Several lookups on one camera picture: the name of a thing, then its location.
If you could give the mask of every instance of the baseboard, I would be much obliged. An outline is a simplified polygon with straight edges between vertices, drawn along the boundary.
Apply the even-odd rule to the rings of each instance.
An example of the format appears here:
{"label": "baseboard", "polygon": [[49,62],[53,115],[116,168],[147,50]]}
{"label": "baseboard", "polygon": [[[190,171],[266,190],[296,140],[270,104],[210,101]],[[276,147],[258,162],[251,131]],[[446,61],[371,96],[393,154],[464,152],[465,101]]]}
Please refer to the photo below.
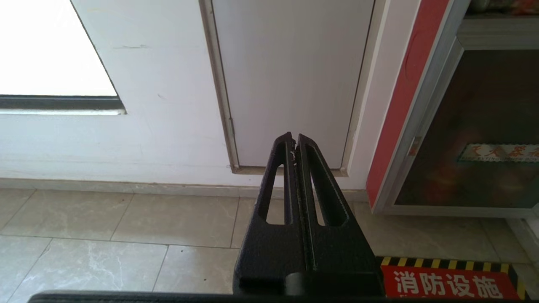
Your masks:
{"label": "baseboard", "polygon": [[526,219],[506,219],[522,248],[535,268],[539,270],[539,238],[531,230]]}
{"label": "baseboard", "polygon": [[[164,184],[164,183],[131,183],[74,180],[39,180],[0,178],[0,188],[48,189],[100,192],[132,192],[134,194],[180,195],[180,196],[214,196],[214,197],[258,197],[259,187],[222,186],[196,184]],[[348,202],[367,202],[365,190],[343,190]],[[282,187],[273,189],[272,198],[282,199]]]}

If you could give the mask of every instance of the white door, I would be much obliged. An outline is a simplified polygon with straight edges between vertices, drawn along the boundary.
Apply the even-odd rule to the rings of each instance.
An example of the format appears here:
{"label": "white door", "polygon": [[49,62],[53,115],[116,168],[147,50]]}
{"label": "white door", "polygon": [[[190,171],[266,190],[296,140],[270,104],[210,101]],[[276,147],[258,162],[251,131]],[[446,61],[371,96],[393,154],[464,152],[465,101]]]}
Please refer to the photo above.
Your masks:
{"label": "white door", "polygon": [[213,1],[240,166],[287,131],[340,168],[373,0]]}

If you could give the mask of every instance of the yellow and black stripe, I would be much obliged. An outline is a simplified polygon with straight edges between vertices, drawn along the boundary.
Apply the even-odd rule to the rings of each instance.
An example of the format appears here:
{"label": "yellow and black stripe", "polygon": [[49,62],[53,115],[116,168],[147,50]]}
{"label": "yellow and black stripe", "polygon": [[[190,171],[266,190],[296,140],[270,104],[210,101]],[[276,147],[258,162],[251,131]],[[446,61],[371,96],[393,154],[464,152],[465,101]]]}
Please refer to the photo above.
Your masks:
{"label": "yellow and black stripe", "polygon": [[509,263],[495,262],[477,262],[448,259],[422,259],[422,258],[403,258],[403,257],[376,257],[380,266],[411,266],[423,268],[445,268],[450,270],[469,270],[469,271],[490,271],[504,272],[509,276],[509,280],[519,295],[521,300],[530,300],[524,282],[516,274],[515,269]]}

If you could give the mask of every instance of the bright window light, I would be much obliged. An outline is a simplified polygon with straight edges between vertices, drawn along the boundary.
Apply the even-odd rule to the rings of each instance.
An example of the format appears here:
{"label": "bright window light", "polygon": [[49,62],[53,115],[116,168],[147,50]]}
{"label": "bright window light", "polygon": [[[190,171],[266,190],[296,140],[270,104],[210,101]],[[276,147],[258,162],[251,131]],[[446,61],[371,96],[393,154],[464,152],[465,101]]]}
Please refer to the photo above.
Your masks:
{"label": "bright window light", "polygon": [[0,0],[0,95],[116,96],[70,0]]}

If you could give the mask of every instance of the beige floor tile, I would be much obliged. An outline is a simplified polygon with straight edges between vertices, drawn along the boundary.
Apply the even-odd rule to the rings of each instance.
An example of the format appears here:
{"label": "beige floor tile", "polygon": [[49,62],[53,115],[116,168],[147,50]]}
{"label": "beige floor tile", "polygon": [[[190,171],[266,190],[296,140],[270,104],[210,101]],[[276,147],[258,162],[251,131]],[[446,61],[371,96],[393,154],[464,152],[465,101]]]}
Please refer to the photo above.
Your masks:
{"label": "beige floor tile", "polygon": [[0,189],[0,230],[33,192],[33,189]]}
{"label": "beige floor tile", "polygon": [[367,203],[355,210],[377,256],[499,261],[479,219],[372,215]]}
{"label": "beige floor tile", "polygon": [[109,240],[132,195],[38,190],[2,234]]}
{"label": "beige floor tile", "polygon": [[0,303],[6,303],[51,239],[0,236]]}
{"label": "beige floor tile", "polygon": [[238,198],[135,195],[112,240],[230,247]]}
{"label": "beige floor tile", "polygon": [[232,293],[237,249],[171,245],[155,292]]}
{"label": "beige floor tile", "polygon": [[516,274],[524,281],[524,286],[532,300],[539,300],[539,274],[530,264],[513,264]]}
{"label": "beige floor tile", "polygon": [[505,219],[482,218],[481,225],[502,262],[531,263]]}
{"label": "beige floor tile", "polygon": [[151,291],[167,247],[53,239],[9,303],[45,290]]}
{"label": "beige floor tile", "polygon": [[[234,226],[234,235],[232,237],[232,248],[240,248],[247,232],[251,216],[253,214],[254,203],[256,199],[240,198],[238,206],[238,214],[236,215],[236,225]],[[316,219],[318,223],[324,226],[324,220],[321,215],[320,207],[316,203]],[[267,221],[270,224],[285,223],[285,201],[283,199],[272,199],[269,203]]]}

